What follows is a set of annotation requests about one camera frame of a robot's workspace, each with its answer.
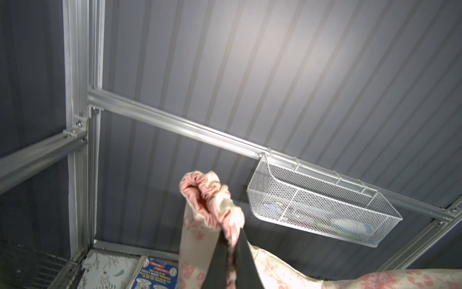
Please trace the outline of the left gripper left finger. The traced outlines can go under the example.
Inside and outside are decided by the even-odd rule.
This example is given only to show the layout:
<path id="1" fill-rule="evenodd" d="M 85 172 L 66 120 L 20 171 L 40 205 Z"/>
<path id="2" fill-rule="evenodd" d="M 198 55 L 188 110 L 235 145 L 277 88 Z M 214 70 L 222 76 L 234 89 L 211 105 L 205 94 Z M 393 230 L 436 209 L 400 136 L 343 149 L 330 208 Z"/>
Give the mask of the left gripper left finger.
<path id="1" fill-rule="evenodd" d="M 227 269 L 228 243 L 224 232 L 221 231 L 202 289 L 225 289 L 227 287 Z"/>

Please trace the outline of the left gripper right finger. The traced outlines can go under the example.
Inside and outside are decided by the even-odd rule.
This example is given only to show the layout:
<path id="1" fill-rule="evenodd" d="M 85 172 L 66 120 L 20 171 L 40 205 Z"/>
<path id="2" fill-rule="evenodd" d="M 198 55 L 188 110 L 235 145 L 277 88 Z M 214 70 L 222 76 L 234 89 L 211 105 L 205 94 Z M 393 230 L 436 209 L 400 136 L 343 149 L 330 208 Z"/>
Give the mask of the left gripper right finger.
<path id="1" fill-rule="evenodd" d="M 255 262 L 253 260 L 247 236 L 243 228 L 235 247 L 235 268 L 237 273 L 237 289 L 264 289 Z"/>

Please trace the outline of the pink patterned hooded jacket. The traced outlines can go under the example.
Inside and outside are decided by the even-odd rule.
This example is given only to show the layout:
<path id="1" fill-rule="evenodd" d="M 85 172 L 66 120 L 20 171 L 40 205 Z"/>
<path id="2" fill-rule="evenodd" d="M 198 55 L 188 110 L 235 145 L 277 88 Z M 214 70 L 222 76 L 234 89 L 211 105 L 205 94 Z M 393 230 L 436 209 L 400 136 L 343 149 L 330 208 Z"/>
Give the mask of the pink patterned hooded jacket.
<path id="1" fill-rule="evenodd" d="M 245 216 L 227 185 L 215 172 L 187 173 L 179 183 L 186 200 L 179 251 L 178 288 L 201 289 L 223 231 L 228 243 L 226 289 L 236 289 L 235 247 Z M 353 280 L 312 279 L 275 255 L 252 246 L 250 251 L 265 289 L 459 289 L 462 272 L 452 269 L 374 272 Z"/>

